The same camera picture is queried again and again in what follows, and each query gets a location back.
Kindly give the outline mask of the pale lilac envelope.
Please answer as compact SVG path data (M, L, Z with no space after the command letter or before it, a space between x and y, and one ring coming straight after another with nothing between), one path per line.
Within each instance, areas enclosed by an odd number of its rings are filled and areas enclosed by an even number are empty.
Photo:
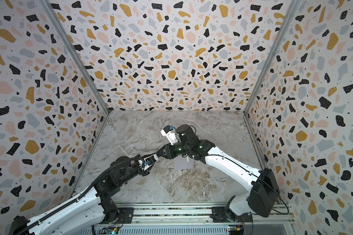
M175 170L189 170L194 167L194 161L189 158L178 156L173 159Z

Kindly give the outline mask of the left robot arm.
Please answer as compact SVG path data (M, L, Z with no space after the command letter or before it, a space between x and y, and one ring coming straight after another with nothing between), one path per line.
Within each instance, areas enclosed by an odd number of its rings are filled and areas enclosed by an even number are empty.
M124 223L125 216L112 200L112 196L132 178L148 175L157 160L156 155L120 157L86 189L68 201L31 219L17 216L11 224L9 234L66 235L84 226Z

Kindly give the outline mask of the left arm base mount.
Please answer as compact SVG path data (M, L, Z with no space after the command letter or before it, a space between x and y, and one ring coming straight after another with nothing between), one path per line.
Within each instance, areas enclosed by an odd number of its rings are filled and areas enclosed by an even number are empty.
M103 209L103 219L98 224L130 224L132 222L133 207L118 207L110 198L99 202L98 208Z

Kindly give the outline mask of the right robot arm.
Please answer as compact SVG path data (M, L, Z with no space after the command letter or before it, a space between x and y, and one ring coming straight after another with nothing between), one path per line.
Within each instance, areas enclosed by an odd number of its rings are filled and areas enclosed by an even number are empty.
M250 212L269 217L279 198L278 184L270 169L260 170L231 157L216 144L199 139L191 125L183 124L178 128L167 125L161 134L169 142L157 152L158 157L171 160L183 156L200 161L222 171L244 187L245 194L231 197L225 205L224 213L228 219L236 220Z

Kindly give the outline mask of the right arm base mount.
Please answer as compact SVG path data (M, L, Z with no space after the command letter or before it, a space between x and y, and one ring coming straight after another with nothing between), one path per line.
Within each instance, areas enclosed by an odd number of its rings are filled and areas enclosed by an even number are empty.
M234 196L230 198L228 203L223 207L212 207L211 218L214 223L224 223L224 222L233 222L233 223L245 223L253 222L252 216L250 213L244 213L242 215L236 215L229 208L229 204L234 199Z

